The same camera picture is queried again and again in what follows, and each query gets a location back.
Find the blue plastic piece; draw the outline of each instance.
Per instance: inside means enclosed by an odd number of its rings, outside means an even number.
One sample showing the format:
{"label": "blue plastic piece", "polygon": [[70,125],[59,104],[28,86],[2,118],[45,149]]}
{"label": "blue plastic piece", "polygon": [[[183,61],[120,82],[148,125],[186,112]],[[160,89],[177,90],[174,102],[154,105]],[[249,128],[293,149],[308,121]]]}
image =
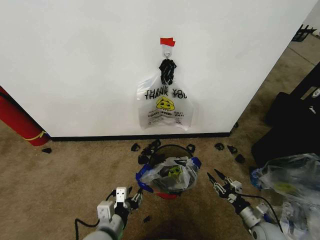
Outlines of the blue plastic piece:
{"label": "blue plastic piece", "polygon": [[142,175],[143,175],[146,171],[151,170],[151,169],[152,169],[151,165],[145,164],[145,165],[140,169],[140,171],[135,174],[135,179],[136,179],[138,185],[139,185],[141,188],[143,188],[144,190],[146,190],[146,191],[148,191],[148,192],[150,192],[150,193],[153,193],[154,190],[153,190],[150,186],[148,186],[147,184],[145,184],[145,183],[143,183],[142,181],[140,181]]}
{"label": "blue plastic piece", "polygon": [[199,160],[199,158],[197,158],[196,156],[191,158],[192,162],[194,165],[196,165],[198,167],[198,169],[201,168],[201,161]]}
{"label": "blue plastic piece", "polygon": [[259,180],[259,178],[261,176],[261,171],[262,171],[262,168],[257,168],[256,170],[253,170],[250,173],[250,182],[257,189],[262,189],[261,182]]}

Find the clear plastic bag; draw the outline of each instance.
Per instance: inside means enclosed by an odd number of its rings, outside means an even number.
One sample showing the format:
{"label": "clear plastic bag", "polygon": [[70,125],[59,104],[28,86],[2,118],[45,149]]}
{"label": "clear plastic bag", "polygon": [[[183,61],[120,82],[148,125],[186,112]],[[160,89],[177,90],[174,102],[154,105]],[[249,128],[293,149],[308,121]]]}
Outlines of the clear plastic bag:
{"label": "clear plastic bag", "polygon": [[314,153],[268,161],[254,174],[262,188],[272,188],[289,200],[320,206],[320,158]]}
{"label": "clear plastic bag", "polygon": [[288,240],[318,240],[320,207],[293,200],[282,205],[280,224]]}
{"label": "clear plastic bag", "polygon": [[144,165],[136,180],[140,187],[151,193],[181,193],[196,184],[200,167],[197,157],[168,157],[154,167]]}
{"label": "clear plastic bag", "polygon": [[163,85],[161,73],[141,82],[136,91],[140,126],[143,129],[165,124],[187,130],[191,126],[193,105],[176,81]]}

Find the red tape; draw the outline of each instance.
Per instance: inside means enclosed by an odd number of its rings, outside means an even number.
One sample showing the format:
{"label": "red tape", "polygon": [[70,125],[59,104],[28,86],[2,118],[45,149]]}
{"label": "red tape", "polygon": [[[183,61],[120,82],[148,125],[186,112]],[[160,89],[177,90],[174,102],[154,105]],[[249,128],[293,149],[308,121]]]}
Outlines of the red tape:
{"label": "red tape", "polygon": [[174,47],[175,46],[176,41],[174,41],[173,37],[169,37],[169,38],[160,38],[160,44],[162,45],[168,45],[170,47]]}

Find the yellow strap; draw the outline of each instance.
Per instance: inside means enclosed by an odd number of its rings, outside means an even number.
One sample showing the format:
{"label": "yellow strap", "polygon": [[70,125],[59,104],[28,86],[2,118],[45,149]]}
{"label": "yellow strap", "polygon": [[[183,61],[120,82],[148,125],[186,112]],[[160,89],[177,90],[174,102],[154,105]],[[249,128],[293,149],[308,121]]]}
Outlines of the yellow strap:
{"label": "yellow strap", "polygon": [[27,140],[27,141],[32,141],[32,140],[35,140],[37,138],[41,138],[44,134],[46,134],[45,131],[42,131],[40,132],[37,136],[33,137],[33,138],[23,138],[24,140]]}

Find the beige carpet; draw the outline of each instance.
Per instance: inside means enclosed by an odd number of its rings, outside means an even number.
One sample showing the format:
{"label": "beige carpet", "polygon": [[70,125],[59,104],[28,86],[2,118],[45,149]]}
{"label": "beige carpet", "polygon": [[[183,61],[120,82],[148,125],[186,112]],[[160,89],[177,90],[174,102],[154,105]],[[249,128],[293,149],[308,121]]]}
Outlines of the beige carpet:
{"label": "beige carpet", "polygon": [[[299,43],[302,52],[310,41],[317,41],[320,53],[320,40],[313,36]],[[207,172],[213,174],[217,168],[242,182],[244,193],[272,198],[250,184],[248,168],[255,165],[251,146],[270,129],[263,119],[278,92],[290,93],[314,67],[314,51],[309,52],[312,61],[308,61],[308,56],[297,54],[299,44],[294,51],[284,51],[230,137],[161,140],[163,145],[196,146],[194,155],[202,161],[198,182],[175,200],[145,193],[141,208],[129,216],[124,240],[251,239],[234,208],[213,190]],[[134,192],[138,190],[139,153],[131,151],[135,142],[146,147],[151,140],[49,142],[33,147],[0,122],[0,239],[75,239],[75,218],[95,223],[97,205],[113,188],[133,186]],[[216,150],[218,142],[237,147],[245,163],[237,163],[227,149]],[[41,152],[44,147],[51,147],[52,153]],[[143,223],[146,216],[151,216],[151,221]],[[83,238],[92,229],[80,226],[79,231]]]}

